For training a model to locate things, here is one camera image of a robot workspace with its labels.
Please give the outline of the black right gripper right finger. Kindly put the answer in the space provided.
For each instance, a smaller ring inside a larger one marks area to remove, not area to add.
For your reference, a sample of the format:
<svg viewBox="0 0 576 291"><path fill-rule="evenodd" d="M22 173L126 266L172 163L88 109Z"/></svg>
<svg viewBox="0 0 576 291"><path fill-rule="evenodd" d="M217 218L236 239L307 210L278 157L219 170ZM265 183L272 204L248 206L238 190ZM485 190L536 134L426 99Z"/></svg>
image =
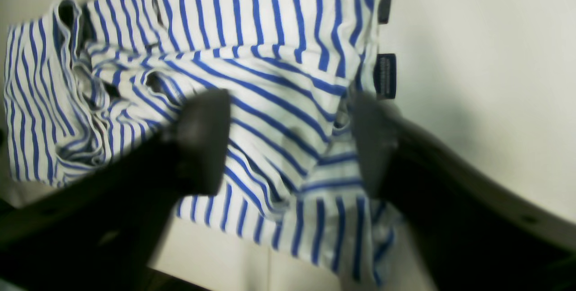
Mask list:
<svg viewBox="0 0 576 291"><path fill-rule="evenodd" d="M412 230L439 291L573 291L575 224L505 189L368 94L352 133L364 190Z"/></svg>

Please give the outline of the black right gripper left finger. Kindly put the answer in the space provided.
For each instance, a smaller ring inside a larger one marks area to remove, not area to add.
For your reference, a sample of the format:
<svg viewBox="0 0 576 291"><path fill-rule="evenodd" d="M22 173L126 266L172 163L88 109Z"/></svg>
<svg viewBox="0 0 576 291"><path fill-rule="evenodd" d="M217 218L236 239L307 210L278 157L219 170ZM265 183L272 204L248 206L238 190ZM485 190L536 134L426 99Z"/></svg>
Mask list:
<svg viewBox="0 0 576 291"><path fill-rule="evenodd" d="M173 208L222 185L232 98L206 90L178 121L70 187L1 216L1 281L24 291L135 291Z"/></svg>

